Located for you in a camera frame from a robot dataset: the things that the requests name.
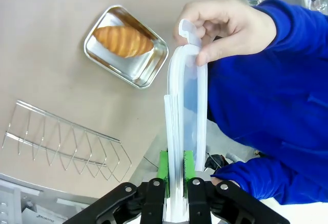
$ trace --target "tray rim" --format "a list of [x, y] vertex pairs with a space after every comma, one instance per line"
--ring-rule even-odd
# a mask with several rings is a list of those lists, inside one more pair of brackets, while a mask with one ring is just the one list
[[[146, 27], [151, 33], [153, 33], [158, 39], [160, 39], [165, 47], [166, 47], [166, 56], [163, 60], [163, 62], [161, 63], [161, 65], [159, 66], [157, 72], [155, 73], [154, 77], [152, 78], [152, 80], [146, 85], [146, 86], [139, 86], [135, 83], [133, 83], [132, 81], [130, 81], [129, 79], [125, 78], [124, 76], [116, 73], [115, 71], [107, 68], [105, 65], [101, 64], [100, 62], [98, 62], [96, 59], [94, 59], [92, 56], [90, 56], [90, 54], [88, 53], [88, 50], [87, 50], [87, 43], [90, 39], [90, 37], [92, 36], [92, 33], [94, 32], [94, 30], [96, 29], [96, 27], [99, 25], [99, 23], [102, 21], [102, 19], [105, 17], [105, 15], [108, 13], [109, 10], [113, 9], [113, 8], [116, 8], [116, 7], [120, 7], [120, 8], [123, 8], [125, 11], [127, 11], [132, 17], [134, 17], [140, 24], [142, 24], [144, 27]], [[121, 78], [122, 80], [126, 81], [127, 83], [131, 84], [132, 86], [138, 88], [138, 89], [146, 89], [148, 88], [154, 81], [154, 79], [156, 78], [156, 76], [158, 75], [158, 73], [160, 72], [160, 70], [162, 69], [164, 63], [166, 62], [166, 60], [168, 59], [168, 56], [169, 56], [169, 47], [168, 47], [168, 44], [165, 42], [164, 39], [162, 39], [155, 31], [153, 31], [151, 28], [149, 28], [147, 25], [141, 23], [141, 21], [136, 18], [134, 15], [132, 15], [124, 6], [122, 5], [113, 5], [113, 6], [110, 6], [108, 7], [104, 12], [103, 14], [100, 16], [100, 18], [98, 19], [98, 21], [95, 23], [95, 25], [92, 27], [91, 31], [88, 33], [86, 39], [84, 40], [84, 53], [85, 55], [93, 62], [95, 62], [96, 64], [98, 64], [99, 66], [101, 66], [102, 68], [106, 69], [107, 71], [111, 72], [112, 74], [116, 75], [117, 77]]]

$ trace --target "gray floor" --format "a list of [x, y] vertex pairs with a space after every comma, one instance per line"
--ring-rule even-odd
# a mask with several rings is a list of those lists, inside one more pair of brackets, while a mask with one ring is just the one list
[[[243, 146], [225, 136], [218, 126], [207, 121], [207, 152], [210, 154], [226, 155], [228, 152], [236, 155], [240, 159], [247, 161], [254, 158], [254, 149]], [[139, 185], [143, 176], [149, 172], [156, 172], [159, 163], [159, 152], [167, 149], [166, 128], [163, 127], [157, 134], [148, 151], [130, 178], [130, 182]]]

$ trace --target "wire rack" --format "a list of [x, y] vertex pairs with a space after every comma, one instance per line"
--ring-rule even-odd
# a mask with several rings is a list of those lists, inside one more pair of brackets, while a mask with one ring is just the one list
[[32, 148], [32, 159], [40, 151], [49, 166], [60, 161], [64, 170], [73, 167], [79, 174], [89, 171], [95, 178], [121, 182], [132, 163], [121, 142], [115, 138], [72, 123], [59, 116], [18, 100], [6, 131], [2, 149], [18, 142], [17, 152]]

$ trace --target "bread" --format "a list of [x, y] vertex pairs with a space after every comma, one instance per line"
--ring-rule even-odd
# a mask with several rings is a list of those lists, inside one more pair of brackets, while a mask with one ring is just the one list
[[121, 57], [140, 56], [153, 49], [153, 42], [128, 26], [97, 28], [93, 35], [105, 48]]

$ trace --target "translucent plastic lid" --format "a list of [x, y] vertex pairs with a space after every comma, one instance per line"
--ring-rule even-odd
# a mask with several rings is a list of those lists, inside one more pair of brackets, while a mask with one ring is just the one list
[[173, 222], [184, 221], [178, 216], [186, 211], [180, 207], [186, 204], [183, 199], [183, 151], [193, 151], [195, 170], [202, 171], [207, 119], [207, 65], [198, 67], [195, 62], [201, 40], [196, 35], [196, 27], [184, 19], [179, 24], [179, 34], [188, 44], [178, 47], [171, 58], [168, 94], [164, 97], [172, 217], [169, 221]]

